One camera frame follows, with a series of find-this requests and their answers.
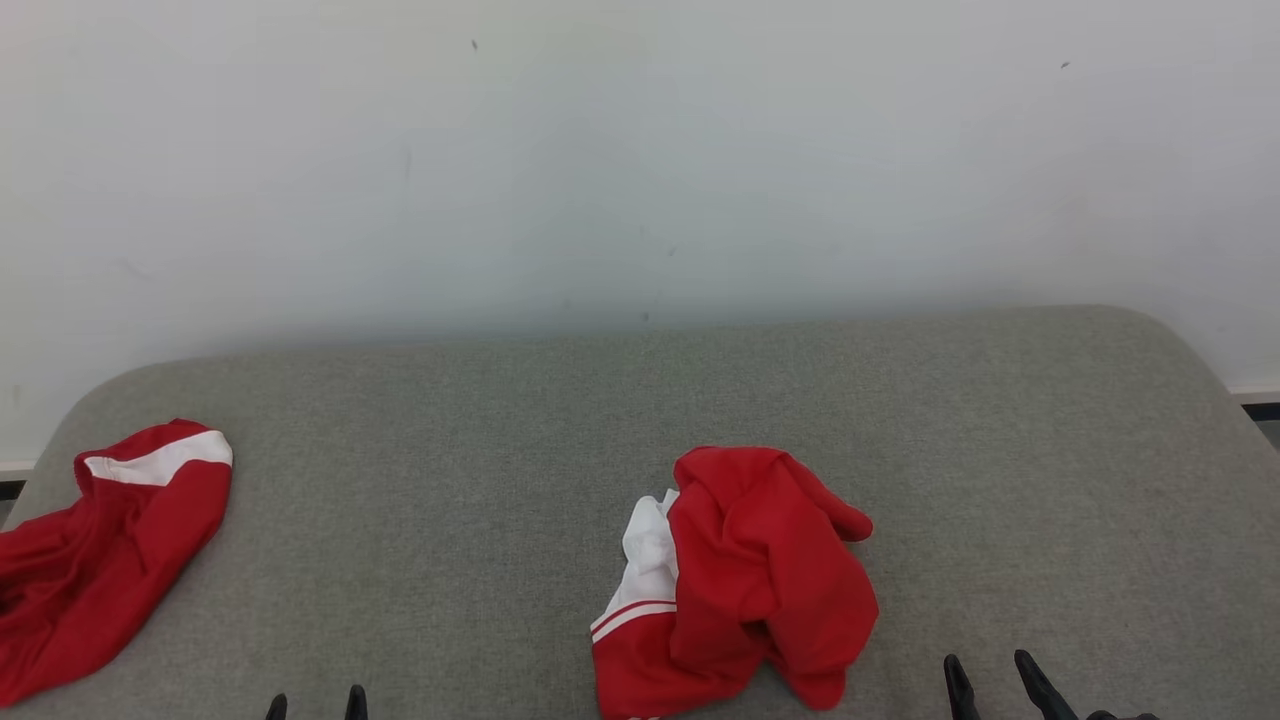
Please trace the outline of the red white basketball jersey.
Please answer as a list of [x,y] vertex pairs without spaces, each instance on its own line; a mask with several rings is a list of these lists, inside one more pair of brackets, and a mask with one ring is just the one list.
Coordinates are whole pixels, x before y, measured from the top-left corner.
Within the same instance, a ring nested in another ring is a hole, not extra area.
[[731,700],[763,664],[806,707],[837,706],[879,616],[851,551],[872,520],[777,448],[696,447],[673,478],[635,503],[590,626],[602,720]]

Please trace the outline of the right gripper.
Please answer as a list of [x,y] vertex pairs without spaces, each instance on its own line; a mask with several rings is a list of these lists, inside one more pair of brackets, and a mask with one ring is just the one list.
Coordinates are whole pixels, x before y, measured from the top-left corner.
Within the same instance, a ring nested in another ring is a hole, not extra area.
[[[1039,710],[1043,720],[1079,720],[1069,702],[1044,675],[1030,652],[1016,650],[1014,662],[1028,698]],[[980,720],[980,712],[977,708],[977,694],[959,656],[955,653],[948,653],[945,657],[943,676],[951,720]],[[1098,710],[1088,715],[1085,720],[1161,720],[1161,717],[1153,714],[1117,716],[1110,711]]]

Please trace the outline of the red shorts white trim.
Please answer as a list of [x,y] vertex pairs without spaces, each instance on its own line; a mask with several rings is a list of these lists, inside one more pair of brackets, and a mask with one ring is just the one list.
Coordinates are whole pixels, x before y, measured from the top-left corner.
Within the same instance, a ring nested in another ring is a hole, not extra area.
[[0,708],[111,662],[218,533],[225,436],[175,419],[79,454],[79,498],[0,532]]

